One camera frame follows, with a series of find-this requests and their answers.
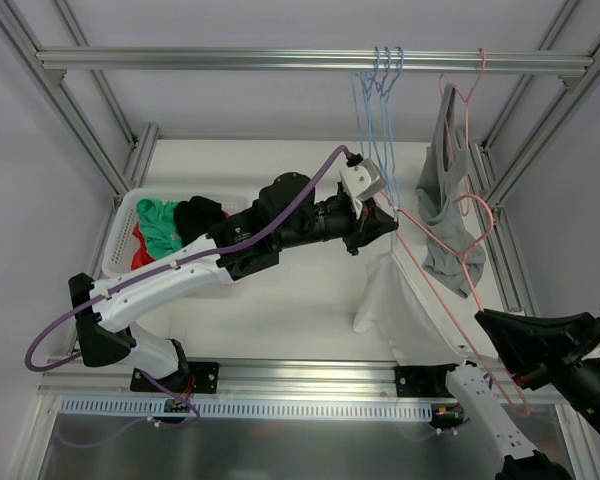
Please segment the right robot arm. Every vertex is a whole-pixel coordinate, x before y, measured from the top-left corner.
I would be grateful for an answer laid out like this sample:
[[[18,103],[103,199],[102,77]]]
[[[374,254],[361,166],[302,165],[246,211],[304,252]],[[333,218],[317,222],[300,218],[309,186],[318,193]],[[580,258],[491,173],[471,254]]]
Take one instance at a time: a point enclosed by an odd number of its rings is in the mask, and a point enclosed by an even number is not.
[[[485,309],[475,318],[519,390],[551,385],[568,454],[585,446],[583,427],[600,435],[600,318],[580,313],[542,319]],[[531,442],[504,410],[479,367],[441,362],[426,373],[436,395],[452,395],[475,427],[479,453],[497,479],[567,479],[570,474]]]

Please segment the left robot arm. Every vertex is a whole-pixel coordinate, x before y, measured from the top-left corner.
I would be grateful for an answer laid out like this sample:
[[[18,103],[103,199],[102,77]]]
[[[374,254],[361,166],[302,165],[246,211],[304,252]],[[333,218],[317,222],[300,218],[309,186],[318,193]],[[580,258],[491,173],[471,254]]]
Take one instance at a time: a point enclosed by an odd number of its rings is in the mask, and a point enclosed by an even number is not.
[[[252,205],[207,232],[155,268],[119,280],[79,274],[69,281],[78,308],[76,329],[83,364],[124,363],[164,390],[191,390],[194,374],[182,344],[139,326],[138,319],[172,300],[208,286],[228,285],[278,264],[283,250],[342,240],[351,255],[394,232],[398,223],[372,196],[354,195],[343,182],[335,195],[316,201],[315,185],[285,173],[260,190]]]

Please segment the blue hanger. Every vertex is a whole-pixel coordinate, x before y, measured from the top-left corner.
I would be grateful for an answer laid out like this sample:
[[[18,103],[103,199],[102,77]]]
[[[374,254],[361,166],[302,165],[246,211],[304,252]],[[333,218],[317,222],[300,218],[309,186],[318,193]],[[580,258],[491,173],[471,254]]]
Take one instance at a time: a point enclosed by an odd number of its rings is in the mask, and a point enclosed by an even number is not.
[[[360,148],[367,157],[381,163],[377,137],[375,134],[373,98],[380,97],[382,83],[378,79],[380,70],[380,49],[374,48],[375,60],[371,71],[361,71],[351,76],[356,125],[360,136]]]
[[[376,92],[381,115],[381,140],[382,155],[380,156],[380,166],[385,178],[389,199],[396,207],[401,206],[401,189],[397,178],[397,162],[393,140],[393,125],[390,112],[390,100],[394,85],[402,72],[404,65],[404,52],[401,48],[398,52],[398,67],[395,73],[392,72],[394,65],[394,50],[391,47],[384,47],[384,59],[382,60],[383,73],[381,79],[376,82]]]
[[[384,106],[385,84],[390,73],[392,54],[389,47],[384,47],[383,51],[379,47],[375,47],[375,55],[373,69],[359,75],[367,122],[368,150],[369,155],[375,159],[385,181],[387,196],[392,203],[396,203],[398,194],[389,169],[388,120],[385,116],[386,108]]]

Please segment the red tank top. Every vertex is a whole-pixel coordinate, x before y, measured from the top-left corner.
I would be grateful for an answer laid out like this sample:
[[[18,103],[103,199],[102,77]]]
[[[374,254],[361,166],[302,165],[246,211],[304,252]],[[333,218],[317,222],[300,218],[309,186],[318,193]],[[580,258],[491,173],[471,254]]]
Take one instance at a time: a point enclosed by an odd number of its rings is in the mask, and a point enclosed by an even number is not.
[[[137,250],[134,252],[131,260],[131,270],[137,270],[141,267],[144,267],[154,261],[154,259],[149,255],[145,243],[145,238],[139,229],[139,225],[136,224],[132,230],[132,235],[139,242],[139,246]]]

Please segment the white tank top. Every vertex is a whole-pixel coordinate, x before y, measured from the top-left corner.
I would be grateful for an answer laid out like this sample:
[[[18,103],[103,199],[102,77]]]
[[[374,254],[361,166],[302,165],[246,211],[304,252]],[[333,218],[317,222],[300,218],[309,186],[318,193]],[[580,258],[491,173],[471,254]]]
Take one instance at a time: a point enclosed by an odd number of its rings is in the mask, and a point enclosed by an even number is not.
[[[393,234],[389,250],[367,265],[367,282],[353,330],[375,328],[402,366],[484,361],[495,350],[473,319],[476,304],[420,270],[414,252]]]

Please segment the green tank top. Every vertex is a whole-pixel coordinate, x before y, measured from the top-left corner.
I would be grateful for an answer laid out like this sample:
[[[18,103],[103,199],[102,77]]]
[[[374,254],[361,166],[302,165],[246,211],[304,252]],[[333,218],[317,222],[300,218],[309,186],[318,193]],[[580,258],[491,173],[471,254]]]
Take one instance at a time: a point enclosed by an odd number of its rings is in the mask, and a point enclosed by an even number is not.
[[[167,257],[183,247],[174,220],[177,202],[144,198],[136,204],[139,231],[147,252],[154,260]]]

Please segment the grey tank top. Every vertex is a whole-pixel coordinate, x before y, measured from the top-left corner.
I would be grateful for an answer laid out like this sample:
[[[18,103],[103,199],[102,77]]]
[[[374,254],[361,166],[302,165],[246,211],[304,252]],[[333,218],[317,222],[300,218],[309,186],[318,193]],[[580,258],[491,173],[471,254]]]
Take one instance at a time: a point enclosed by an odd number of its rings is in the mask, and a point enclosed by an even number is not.
[[[469,152],[454,126],[457,93],[454,87],[448,84],[444,89],[415,193],[422,223],[434,235],[426,240],[427,256],[423,269],[451,292],[466,299],[471,295],[470,286],[482,277],[486,254],[480,245],[474,247],[465,265],[457,255],[471,246],[475,238],[465,228],[459,205],[455,202],[459,186],[467,175]]]

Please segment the black tank top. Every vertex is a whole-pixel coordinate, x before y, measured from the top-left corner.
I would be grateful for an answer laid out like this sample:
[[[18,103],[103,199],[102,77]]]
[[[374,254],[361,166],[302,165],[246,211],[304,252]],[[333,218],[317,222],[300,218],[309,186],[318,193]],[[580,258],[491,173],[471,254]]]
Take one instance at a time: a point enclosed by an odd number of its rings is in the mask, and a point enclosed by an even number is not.
[[[213,225],[226,218],[220,203],[202,196],[179,202],[173,211],[173,220],[184,245],[206,234]]]

